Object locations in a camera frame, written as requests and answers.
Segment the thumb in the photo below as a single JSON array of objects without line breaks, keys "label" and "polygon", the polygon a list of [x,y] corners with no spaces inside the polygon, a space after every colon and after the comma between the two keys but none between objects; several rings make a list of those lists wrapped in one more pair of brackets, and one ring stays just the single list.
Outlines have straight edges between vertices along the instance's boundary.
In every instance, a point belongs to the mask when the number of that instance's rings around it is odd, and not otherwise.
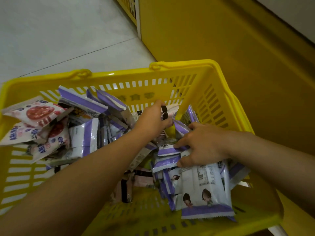
[{"label": "thumb", "polygon": [[173,125],[173,119],[172,118],[167,118],[167,119],[162,121],[162,130],[164,130],[165,128],[168,128],[168,127],[170,127],[172,125]]},{"label": "thumb", "polygon": [[178,167],[192,167],[194,166],[194,161],[192,159],[192,154],[189,156],[182,157],[178,162],[177,166]]}]

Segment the yellow plastic basket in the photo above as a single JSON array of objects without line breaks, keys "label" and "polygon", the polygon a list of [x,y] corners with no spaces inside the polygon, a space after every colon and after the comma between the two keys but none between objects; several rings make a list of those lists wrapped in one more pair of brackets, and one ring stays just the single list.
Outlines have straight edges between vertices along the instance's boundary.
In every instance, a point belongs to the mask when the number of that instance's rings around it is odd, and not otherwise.
[{"label": "yellow plastic basket", "polygon": [[[88,87],[108,91],[124,101],[132,112],[143,110],[156,99],[179,103],[178,118],[192,104],[202,123],[226,129],[253,132],[237,98],[228,88],[219,65],[212,60],[156,62],[149,68],[91,73],[82,69],[69,73],[13,79],[2,87],[0,108],[39,94],[57,102],[58,86],[83,93]],[[17,121],[0,117],[3,137]],[[0,214],[17,204],[48,178],[43,162],[30,165],[25,149],[1,148]],[[171,212],[157,190],[135,188],[130,204],[106,204],[85,231],[86,235],[248,235],[279,224],[283,209],[275,189],[254,172],[232,190],[232,222],[227,218],[182,220]]]}]

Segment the tile grout line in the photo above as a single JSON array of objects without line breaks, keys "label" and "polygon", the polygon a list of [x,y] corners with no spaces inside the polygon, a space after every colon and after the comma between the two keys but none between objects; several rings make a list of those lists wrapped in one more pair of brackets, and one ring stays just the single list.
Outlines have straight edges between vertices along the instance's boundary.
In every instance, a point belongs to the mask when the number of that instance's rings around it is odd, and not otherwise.
[{"label": "tile grout line", "polygon": [[27,74],[25,74],[25,75],[29,75],[29,74],[35,73],[35,72],[37,72],[37,71],[40,71],[40,70],[43,70],[43,69],[46,69],[46,68],[52,67],[52,66],[55,66],[55,65],[58,65],[58,64],[61,64],[61,63],[65,63],[65,62],[67,62],[67,61],[69,61],[69,60],[73,60],[73,59],[76,59],[76,58],[82,57],[82,56],[84,56],[84,55],[88,55],[88,54],[94,53],[94,52],[96,52],[96,51],[104,50],[104,49],[106,49],[106,48],[108,48],[108,47],[112,47],[112,46],[118,45],[118,44],[120,44],[120,43],[124,43],[124,42],[126,42],[126,41],[129,41],[129,40],[132,40],[132,39],[135,39],[135,38],[138,38],[138,37],[136,36],[136,37],[133,37],[133,38],[131,38],[131,39],[127,39],[127,40],[124,40],[124,41],[122,41],[122,42],[119,42],[119,43],[116,43],[116,44],[113,44],[113,45],[110,45],[110,46],[106,46],[106,47],[101,48],[101,49],[98,49],[98,50],[94,50],[94,51],[92,51],[92,52],[89,52],[89,53],[86,53],[86,54],[83,54],[83,55],[80,55],[80,56],[74,57],[74,58],[72,58],[72,59],[68,59],[68,60],[62,61],[62,62],[60,62],[60,63],[53,64],[53,65],[50,65],[50,66],[47,66],[47,67],[45,67],[45,68],[38,69],[38,70],[36,70],[36,71],[32,71],[32,72],[27,73]]}]

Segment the cartoon character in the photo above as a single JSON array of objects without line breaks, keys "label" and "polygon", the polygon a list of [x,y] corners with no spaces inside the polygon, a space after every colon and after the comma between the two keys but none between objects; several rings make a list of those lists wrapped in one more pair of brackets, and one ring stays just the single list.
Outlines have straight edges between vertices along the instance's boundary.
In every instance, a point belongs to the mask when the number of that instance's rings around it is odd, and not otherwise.
[{"label": "cartoon character", "polygon": [[202,194],[201,194],[202,200],[204,200],[205,202],[207,202],[208,206],[211,206],[213,204],[212,200],[211,200],[211,193],[209,190],[207,189],[203,189]]},{"label": "cartoon character", "polygon": [[178,176],[178,175],[173,175],[172,181],[178,180],[179,178],[180,178],[180,176]]},{"label": "cartoon character", "polygon": [[185,193],[184,196],[183,196],[183,201],[185,202],[186,206],[188,208],[192,208],[192,203],[190,201],[190,196],[189,194]]}]

